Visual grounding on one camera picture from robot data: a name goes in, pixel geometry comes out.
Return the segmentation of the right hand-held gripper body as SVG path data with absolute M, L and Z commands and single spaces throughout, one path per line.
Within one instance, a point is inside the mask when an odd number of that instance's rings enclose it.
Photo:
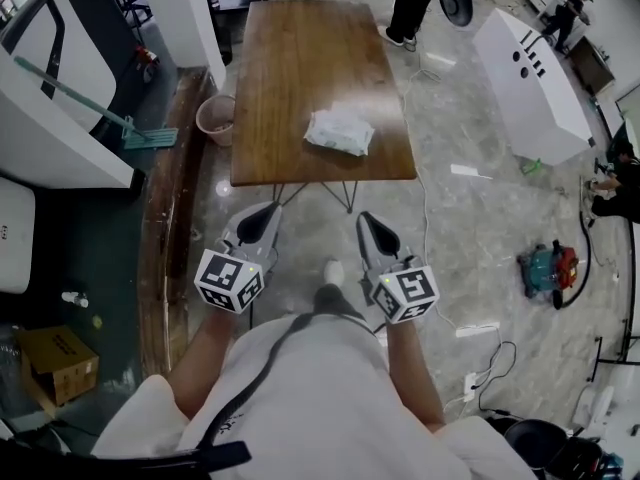
M 440 299 L 432 268 L 416 255 L 366 270 L 363 286 L 367 304 L 378 307 L 389 324 L 424 316 Z

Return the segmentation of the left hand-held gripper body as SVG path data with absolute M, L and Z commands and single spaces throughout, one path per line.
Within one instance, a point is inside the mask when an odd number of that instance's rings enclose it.
M 278 261 L 274 243 L 218 238 L 203 251 L 194 285 L 206 304 L 242 314 L 267 287 Z

